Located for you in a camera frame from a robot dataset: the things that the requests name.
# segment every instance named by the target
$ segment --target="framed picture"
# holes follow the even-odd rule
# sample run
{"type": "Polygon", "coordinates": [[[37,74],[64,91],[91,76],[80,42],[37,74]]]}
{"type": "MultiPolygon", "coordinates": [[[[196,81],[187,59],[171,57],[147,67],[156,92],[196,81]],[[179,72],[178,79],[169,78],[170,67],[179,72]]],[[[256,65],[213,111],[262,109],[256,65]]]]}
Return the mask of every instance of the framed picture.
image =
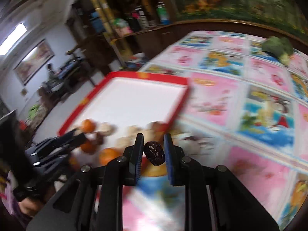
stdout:
{"type": "Polygon", "coordinates": [[[21,60],[14,70],[22,83],[26,85],[32,76],[53,56],[53,51],[44,39],[21,60]]]}

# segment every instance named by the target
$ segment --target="pastry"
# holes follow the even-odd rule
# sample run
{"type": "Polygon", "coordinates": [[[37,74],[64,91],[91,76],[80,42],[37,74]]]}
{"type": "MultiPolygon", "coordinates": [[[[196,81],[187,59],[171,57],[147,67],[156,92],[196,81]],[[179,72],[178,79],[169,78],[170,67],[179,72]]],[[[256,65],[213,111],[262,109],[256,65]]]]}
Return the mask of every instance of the pastry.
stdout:
{"type": "Polygon", "coordinates": [[[128,146],[131,146],[131,139],[129,137],[118,138],[115,142],[115,148],[121,151],[124,151],[128,146]]]}
{"type": "Polygon", "coordinates": [[[142,130],[144,143],[154,141],[155,140],[155,132],[152,129],[142,130]]]}
{"type": "Polygon", "coordinates": [[[131,139],[136,139],[138,133],[140,133],[141,128],[136,125],[127,127],[127,136],[131,139]]]}
{"type": "Polygon", "coordinates": [[[148,124],[149,129],[152,129],[154,132],[162,131],[161,128],[164,126],[162,122],[151,122],[148,124]]]}
{"type": "Polygon", "coordinates": [[[114,129],[115,128],[109,123],[103,122],[99,127],[99,132],[101,132],[103,136],[109,136],[113,133],[114,129]]]}

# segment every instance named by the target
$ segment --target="ceiling light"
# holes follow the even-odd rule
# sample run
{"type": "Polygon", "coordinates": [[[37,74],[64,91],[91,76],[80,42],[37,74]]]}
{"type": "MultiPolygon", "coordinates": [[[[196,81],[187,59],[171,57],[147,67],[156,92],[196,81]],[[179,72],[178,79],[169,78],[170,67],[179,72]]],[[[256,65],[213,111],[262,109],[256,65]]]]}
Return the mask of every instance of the ceiling light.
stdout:
{"type": "Polygon", "coordinates": [[[23,23],[19,24],[14,31],[4,40],[0,46],[0,55],[5,55],[18,39],[27,31],[23,23]]]}

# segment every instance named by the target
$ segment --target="screw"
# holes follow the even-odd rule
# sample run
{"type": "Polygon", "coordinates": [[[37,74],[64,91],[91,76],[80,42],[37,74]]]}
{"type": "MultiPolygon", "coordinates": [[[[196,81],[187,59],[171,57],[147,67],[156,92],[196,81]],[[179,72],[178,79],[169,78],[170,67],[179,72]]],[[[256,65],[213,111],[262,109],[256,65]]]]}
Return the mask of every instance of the screw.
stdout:
{"type": "Polygon", "coordinates": [[[117,161],[118,162],[124,162],[124,161],[126,161],[126,157],[124,157],[124,156],[118,157],[117,161]]]}
{"type": "Polygon", "coordinates": [[[227,171],[227,167],[224,166],[224,165],[219,165],[219,166],[217,167],[217,169],[218,169],[218,171],[220,171],[220,172],[226,172],[226,171],[227,171]]]}
{"type": "Polygon", "coordinates": [[[182,162],[184,162],[184,163],[189,163],[190,161],[191,161],[190,157],[183,157],[182,158],[182,162]]]}
{"type": "Polygon", "coordinates": [[[84,165],[81,167],[81,172],[86,173],[91,170],[91,167],[89,165],[84,165]]]}

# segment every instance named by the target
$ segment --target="wall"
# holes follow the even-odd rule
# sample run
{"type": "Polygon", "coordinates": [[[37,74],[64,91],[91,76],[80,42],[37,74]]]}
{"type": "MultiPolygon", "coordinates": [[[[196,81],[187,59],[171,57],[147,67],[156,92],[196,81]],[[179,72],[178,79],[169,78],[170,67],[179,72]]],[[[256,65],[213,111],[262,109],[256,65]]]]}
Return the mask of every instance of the wall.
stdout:
{"type": "Polygon", "coordinates": [[[54,57],[47,62],[52,63],[54,69],[62,66],[65,61],[70,58],[69,56],[65,55],[65,52],[71,50],[76,45],[76,42],[69,29],[64,24],[57,24],[42,36],[38,37],[29,46],[27,51],[19,55],[19,60],[9,68],[9,71],[3,77],[3,80],[0,83],[0,96],[2,100],[10,110],[17,109],[18,115],[22,112],[25,106],[30,108],[33,105],[33,102],[35,103],[39,99],[36,91],[40,87],[41,83],[47,80],[47,63],[42,66],[42,68],[25,85],[28,93],[24,97],[20,94],[24,86],[18,79],[13,68],[27,55],[29,51],[35,47],[36,44],[38,44],[43,39],[46,39],[52,51],[54,52],[54,57]]]}

